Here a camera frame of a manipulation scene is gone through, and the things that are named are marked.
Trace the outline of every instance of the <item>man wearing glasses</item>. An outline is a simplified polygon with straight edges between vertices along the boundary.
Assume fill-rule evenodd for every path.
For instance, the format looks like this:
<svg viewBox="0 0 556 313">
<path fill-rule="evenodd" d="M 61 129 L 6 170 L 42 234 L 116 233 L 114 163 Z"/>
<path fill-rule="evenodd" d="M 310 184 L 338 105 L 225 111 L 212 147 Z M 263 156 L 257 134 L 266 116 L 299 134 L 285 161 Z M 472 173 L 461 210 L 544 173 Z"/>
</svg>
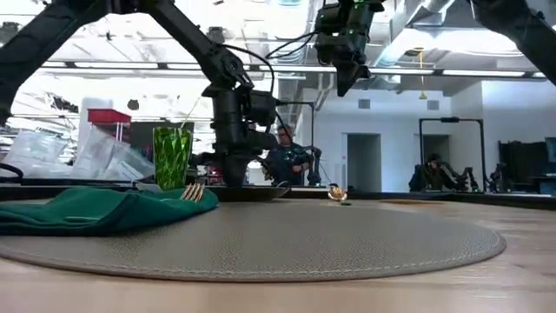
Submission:
<svg viewBox="0 0 556 313">
<path fill-rule="evenodd" d="M 302 186 L 304 173 L 309 168 L 311 156 L 299 144 L 292 142 L 294 132 L 290 126 L 278 128 L 278 147 L 272 149 L 265 161 L 268 169 L 262 168 L 266 179 L 273 179 L 274 186 Z"/>
</svg>

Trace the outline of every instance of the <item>fluorescent light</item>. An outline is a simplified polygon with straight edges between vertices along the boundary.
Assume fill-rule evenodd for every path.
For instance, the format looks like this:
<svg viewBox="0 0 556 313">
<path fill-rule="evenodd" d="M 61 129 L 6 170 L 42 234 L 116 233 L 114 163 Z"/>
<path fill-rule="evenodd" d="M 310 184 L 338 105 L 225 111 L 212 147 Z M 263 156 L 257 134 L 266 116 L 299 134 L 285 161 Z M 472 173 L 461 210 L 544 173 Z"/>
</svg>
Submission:
<svg viewBox="0 0 556 313">
<path fill-rule="evenodd" d="M 306 80 L 307 78 L 304 76 L 286 76 L 286 75 L 277 75 L 276 79 L 280 79 L 280 80 L 298 80 L 298 81 L 303 81 Z"/>
<path fill-rule="evenodd" d="M 66 63 L 64 62 L 51 62 L 51 61 L 47 61 L 43 64 L 43 66 L 45 67 L 66 67 Z"/>
<path fill-rule="evenodd" d="M 161 121 L 161 120 L 180 120 L 180 121 L 188 121 L 188 122 L 207 122 L 210 123 L 212 122 L 212 118 L 211 117 L 187 117 L 185 115 L 183 116 L 171 116 L 171 117 L 148 117 L 148 116 L 136 116 L 136 117 L 131 117 L 132 121 Z"/>
<path fill-rule="evenodd" d="M 270 68 L 266 65 L 261 65 L 259 67 L 261 71 L 270 71 Z M 276 65 L 273 66 L 274 71 L 285 71 L 285 72 L 302 72 L 302 73 L 335 73 L 336 69 L 328 66 L 287 66 L 287 65 Z"/>
<path fill-rule="evenodd" d="M 78 68 L 101 69 L 157 69 L 157 63 L 126 63 L 126 62 L 77 62 Z"/>
<path fill-rule="evenodd" d="M 200 70 L 199 64 L 185 64 L 185 63 L 168 63 L 168 68 L 171 70 Z"/>
<path fill-rule="evenodd" d="M 423 69 L 370 69 L 371 74 L 387 75 L 432 75 L 434 70 Z"/>
<path fill-rule="evenodd" d="M 442 74 L 469 77 L 522 77 L 525 72 L 511 70 L 444 70 Z"/>
<path fill-rule="evenodd" d="M 44 74 L 68 74 L 68 75 L 87 75 L 87 74 L 100 74 L 100 75 L 125 75 L 133 74 L 133 70 L 117 70 L 117 69 L 52 69 L 41 68 L 37 73 Z"/>
<path fill-rule="evenodd" d="M 143 75 L 191 76 L 204 75 L 200 70 L 140 70 Z"/>
<path fill-rule="evenodd" d="M 57 114 L 13 114 L 11 117 L 14 118 L 43 118 L 43 119 L 53 119 L 53 118 L 79 118 L 79 114 L 75 113 L 65 113 L 62 115 Z"/>
</svg>

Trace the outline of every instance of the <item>small gold object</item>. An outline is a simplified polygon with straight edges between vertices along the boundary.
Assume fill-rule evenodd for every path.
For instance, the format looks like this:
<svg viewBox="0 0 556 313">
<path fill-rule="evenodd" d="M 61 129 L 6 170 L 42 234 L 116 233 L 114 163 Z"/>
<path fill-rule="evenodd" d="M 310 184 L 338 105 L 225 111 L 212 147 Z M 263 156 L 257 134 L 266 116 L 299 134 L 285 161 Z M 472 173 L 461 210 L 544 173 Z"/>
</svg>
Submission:
<svg viewBox="0 0 556 313">
<path fill-rule="evenodd" d="M 188 187 L 183 191 L 182 196 L 180 199 L 193 201 L 193 202 L 200 202 L 202 198 L 202 193 L 205 191 L 204 183 L 194 183 L 188 185 Z"/>
<path fill-rule="evenodd" d="M 343 202 L 348 199 L 348 193 L 340 187 L 330 186 L 328 197 L 330 198 L 330 200 Z"/>
</svg>

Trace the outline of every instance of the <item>man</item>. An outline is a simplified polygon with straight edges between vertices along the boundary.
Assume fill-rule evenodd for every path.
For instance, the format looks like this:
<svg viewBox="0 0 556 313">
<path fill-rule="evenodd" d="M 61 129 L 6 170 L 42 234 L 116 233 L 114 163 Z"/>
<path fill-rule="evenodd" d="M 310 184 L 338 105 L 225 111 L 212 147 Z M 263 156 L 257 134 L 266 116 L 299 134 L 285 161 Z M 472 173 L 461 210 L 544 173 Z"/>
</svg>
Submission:
<svg viewBox="0 0 556 313">
<path fill-rule="evenodd" d="M 290 126 L 278 128 L 278 147 L 272 149 L 265 161 L 272 173 L 262 168 L 266 179 L 273 179 L 274 186 L 302 186 L 304 173 L 309 168 L 311 156 L 297 143 L 292 142 L 294 132 Z"/>
<path fill-rule="evenodd" d="M 440 155 L 433 153 L 425 165 L 415 166 L 415 173 L 409 182 L 409 191 L 442 190 L 442 187 L 455 190 L 456 183 L 440 168 L 441 165 Z"/>
</svg>

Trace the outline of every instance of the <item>red box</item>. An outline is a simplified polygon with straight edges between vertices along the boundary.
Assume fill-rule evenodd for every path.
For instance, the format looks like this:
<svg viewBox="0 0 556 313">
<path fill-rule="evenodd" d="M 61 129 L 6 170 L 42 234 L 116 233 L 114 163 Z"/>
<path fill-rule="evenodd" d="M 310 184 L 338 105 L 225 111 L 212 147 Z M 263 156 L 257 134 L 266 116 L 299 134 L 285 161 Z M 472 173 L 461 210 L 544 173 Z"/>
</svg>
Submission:
<svg viewBox="0 0 556 313">
<path fill-rule="evenodd" d="M 131 123 L 131 117 L 112 109 L 89 109 L 90 123 Z"/>
</svg>

